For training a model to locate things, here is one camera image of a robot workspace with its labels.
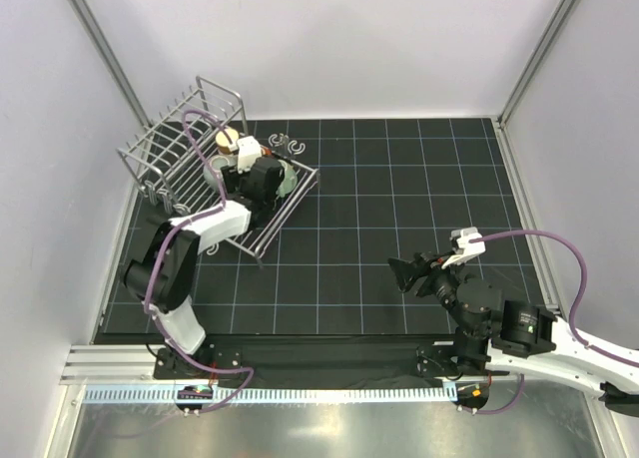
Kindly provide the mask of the grey ceramic mug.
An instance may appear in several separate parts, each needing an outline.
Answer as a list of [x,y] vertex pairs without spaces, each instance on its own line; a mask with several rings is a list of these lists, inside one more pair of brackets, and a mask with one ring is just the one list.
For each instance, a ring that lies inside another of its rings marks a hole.
[[217,191],[219,189],[219,182],[224,180],[220,179],[221,168],[228,164],[228,159],[224,155],[215,154],[211,156],[208,163],[203,168],[203,177],[209,187]]

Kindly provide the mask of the mint green mug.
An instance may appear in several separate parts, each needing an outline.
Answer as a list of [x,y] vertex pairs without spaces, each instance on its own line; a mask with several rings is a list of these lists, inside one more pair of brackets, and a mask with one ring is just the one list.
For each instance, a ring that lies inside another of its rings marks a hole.
[[297,186],[298,176],[294,166],[291,163],[285,160],[280,160],[280,164],[283,168],[283,178],[277,188],[277,196],[283,199],[288,196]]

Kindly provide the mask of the cream cup with cork band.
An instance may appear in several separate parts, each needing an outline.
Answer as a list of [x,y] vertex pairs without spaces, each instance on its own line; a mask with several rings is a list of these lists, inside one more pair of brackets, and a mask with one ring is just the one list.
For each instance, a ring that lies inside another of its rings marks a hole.
[[226,127],[215,135],[215,142],[220,154],[232,155],[239,150],[240,133],[231,127]]

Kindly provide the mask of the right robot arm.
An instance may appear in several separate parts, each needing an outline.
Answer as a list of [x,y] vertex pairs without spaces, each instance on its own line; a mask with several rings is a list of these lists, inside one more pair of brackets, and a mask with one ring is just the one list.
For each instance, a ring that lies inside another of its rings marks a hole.
[[445,255],[421,253],[413,260],[388,261],[400,291],[435,299],[456,325],[450,337],[417,351],[423,377],[543,378],[588,393],[610,411],[637,416],[638,370],[630,364],[634,351],[619,350],[621,361],[601,355],[580,343],[559,314],[507,299],[495,285],[446,260]]

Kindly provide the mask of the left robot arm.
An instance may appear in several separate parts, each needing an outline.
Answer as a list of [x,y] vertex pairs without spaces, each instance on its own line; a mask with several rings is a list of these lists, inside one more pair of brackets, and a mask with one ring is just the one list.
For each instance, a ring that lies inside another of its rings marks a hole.
[[211,353],[201,347],[206,333],[191,298],[199,256],[263,225],[297,184],[293,167],[270,155],[257,158],[246,172],[223,167],[215,182],[219,198],[212,207],[164,221],[150,219],[142,247],[122,275],[124,287],[142,302],[167,344],[179,350],[177,367],[194,379],[206,375],[212,363]]

